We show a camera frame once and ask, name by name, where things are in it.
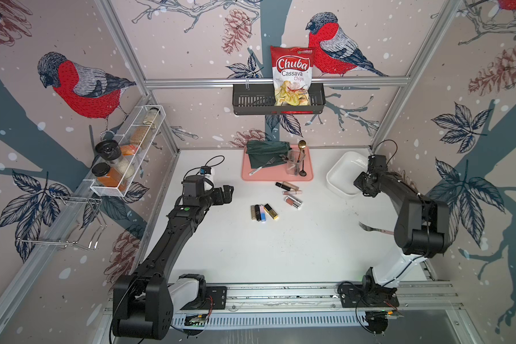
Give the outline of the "black gold lip gloss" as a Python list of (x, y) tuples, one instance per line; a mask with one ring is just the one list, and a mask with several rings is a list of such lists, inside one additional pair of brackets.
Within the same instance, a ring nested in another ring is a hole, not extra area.
[(286, 182), (286, 181), (276, 182), (275, 186), (277, 186), (281, 189), (284, 189), (286, 191), (299, 191), (300, 190), (300, 188), (298, 186), (295, 186), (294, 184)]

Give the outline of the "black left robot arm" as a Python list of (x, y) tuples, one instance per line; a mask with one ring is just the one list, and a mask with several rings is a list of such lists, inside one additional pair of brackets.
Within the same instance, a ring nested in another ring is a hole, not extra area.
[(187, 176), (182, 186), (155, 247), (132, 274), (119, 277), (113, 286), (110, 338), (161, 340), (177, 311), (187, 305), (198, 308), (206, 302), (204, 276), (185, 274), (173, 285), (169, 278), (184, 245), (209, 209), (231, 203), (234, 187), (216, 187), (199, 174)]

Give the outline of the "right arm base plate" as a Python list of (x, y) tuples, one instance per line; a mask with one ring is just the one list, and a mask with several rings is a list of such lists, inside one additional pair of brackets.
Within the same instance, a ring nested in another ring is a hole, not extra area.
[(396, 291), (396, 288), (380, 285), (364, 287), (348, 281), (341, 282), (337, 287), (342, 308), (398, 308), (400, 304)]

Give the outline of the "clear red lipstick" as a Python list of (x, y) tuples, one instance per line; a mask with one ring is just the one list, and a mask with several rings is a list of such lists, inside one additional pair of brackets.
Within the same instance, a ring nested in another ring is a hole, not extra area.
[(294, 197), (293, 195), (286, 195), (285, 196), (285, 202), (289, 204), (290, 206), (293, 206), (295, 209), (300, 209), (302, 206), (301, 200)]

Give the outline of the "white storage box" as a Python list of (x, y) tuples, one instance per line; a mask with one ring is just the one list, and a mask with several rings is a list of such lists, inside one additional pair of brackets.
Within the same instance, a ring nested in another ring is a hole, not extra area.
[(336, 196), (351, 199), (361, 193), (353, 182), (366, 170), (367, 157), (355, 151), (346, 152), (327, 173), (327, 187)]

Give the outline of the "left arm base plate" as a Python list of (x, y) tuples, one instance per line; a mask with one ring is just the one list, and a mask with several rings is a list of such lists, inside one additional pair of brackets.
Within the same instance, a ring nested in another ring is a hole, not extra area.
[(227, 297), (226, 286), (206, 287), (203, 292), (199, 291), (196, 300), (186, 304), (182, 310), (224, 310)]

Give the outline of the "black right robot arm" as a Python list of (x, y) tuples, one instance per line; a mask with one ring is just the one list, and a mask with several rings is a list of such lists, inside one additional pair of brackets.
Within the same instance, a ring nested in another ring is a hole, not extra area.
[(370, 267), (365, 273), (364, 293), (394, 292), (411, 268), (448, 250), (451, 245), (448, 204), (412, 189), (401, 176), (388, 170), (385, 156), (370, 155), (367, 171), (353, 184), (365, 197), (387, 195), (398, 215), (394, 229), (389, 232), (397, 248), (382, 264)]

